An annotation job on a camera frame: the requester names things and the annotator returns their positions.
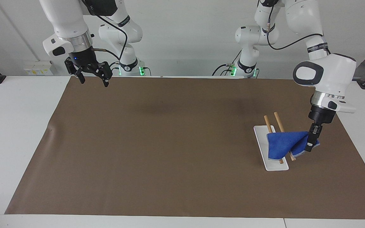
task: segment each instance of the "green led light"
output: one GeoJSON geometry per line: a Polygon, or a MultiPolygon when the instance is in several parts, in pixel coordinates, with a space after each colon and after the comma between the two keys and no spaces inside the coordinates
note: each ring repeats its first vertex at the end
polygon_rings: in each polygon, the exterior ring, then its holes
{"type": "Polygon", "coordinates": [[[254,78],[257,78],[259,73],[260,73],[260,69],[256,68],[256,69],[254,70],[253,77],[254,77],[254,78]]]}
{"type": "Polygon", "coordinates": [[[230,72],[230,76],[235,76],[236,75],[236,71],[237,71],[237,68],[236,67],[233,67],[232,71],[230,72]]]}
{"type": "Polygon", "coordinates": [[[140,69],[140,75],[144,76],[145,75],[144,68],[140,66],[139,69],[140,69]]]}

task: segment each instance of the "electrical outlet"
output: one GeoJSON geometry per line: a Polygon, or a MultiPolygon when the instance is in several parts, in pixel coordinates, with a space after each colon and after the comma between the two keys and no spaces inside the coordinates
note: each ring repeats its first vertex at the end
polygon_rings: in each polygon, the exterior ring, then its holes
{"type": "Polygon", "coordinates": [[[57,73],[50,61],[25,62],[23,69],[28,75],[54,75],[57,73]]]}

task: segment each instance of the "white wall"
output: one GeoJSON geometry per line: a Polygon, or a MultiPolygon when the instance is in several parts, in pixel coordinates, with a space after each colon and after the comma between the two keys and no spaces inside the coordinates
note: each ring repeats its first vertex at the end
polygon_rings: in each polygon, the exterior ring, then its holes
{"type": "MultiPolygon", "coordinates": [[[[319,2],[330,50],[362,62],[365,59],[365,1],[319,2]]],[[[257,0],[125,0],[125,3],[130,16],[144,32],[143,40],[133,44],[136,54],[154,75],[210,75],[217,66],[231,62],[239,52],[235,31],[240,26],[255,24],[257,0]]],[[[39,1],[0,0],[0,8],[24,37],[22,41],[0,11],[0,71],[23,75],[23,61],[50,60],[42,41],[53,34],[53,29],[39,1]]],[[[98,37],[102,22],[93,16],[84,18],[90,31],[97,35],[94,47],[110,49],[98,37]]],[[[281,36],[275,46],[298,39],[288,30],[284,10],[279,14],[277,26],[281,36]]],[[[304,43],[282,51],[269,47],[259,50],[261,78],[291,78],[294,67],[308,59],[304,43]]],[[[98,58],[113,61],[106,53],[99,53],[98,58]]],[[[64,59],[52,59],[60,75],[67,75],[64,59]]]]}

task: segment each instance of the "white table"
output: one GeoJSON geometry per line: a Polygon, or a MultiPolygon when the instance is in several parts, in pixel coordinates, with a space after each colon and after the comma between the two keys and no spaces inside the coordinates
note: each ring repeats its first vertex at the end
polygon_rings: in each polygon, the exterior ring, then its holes
{"type": "MultiPolygon", "coordinates": [[[[0,227],[365,228],[365,220],[3,215],[69,78],[7,77],[0,85],[0,227]]],[[[353,83],[347,99],[358,111],[339,118],[365,162],[365,91],[353,83]]]]}

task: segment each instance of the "black clamp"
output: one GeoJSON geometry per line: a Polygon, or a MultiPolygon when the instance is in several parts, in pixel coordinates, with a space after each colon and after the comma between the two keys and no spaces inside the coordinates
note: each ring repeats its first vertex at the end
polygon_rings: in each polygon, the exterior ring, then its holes
{"type": "Polygon", "coordinates": [[[320,133],[322,132],[323,126],[320,124],[313,123],[311,125],[310,131],[308,133],[308,140],[307,145],[305,146],[305,150],[308,152],[311,152],[313,147],[317,143],[317,139],[320,136],[320,133]]]}
{"type": "Polygon", "coordinates": [[[71,58],[68,57],[64,61],[67,71],[69,74],[75,75],[81,82],[81,84],[84,84],[85,77],[83,75],[83,72],[85,73],[92,73],[95,76],[102,79],[102,82],[104,83],[105,87],[108,87],[109,85],[109,79],[111,79],[113,73],[111,71],[111,68],[108,64],[108,62],[103,63],[91,63],[88,65],[80,66],[78,69],[75,69],[74,63],[71,61],[71,58]]]}

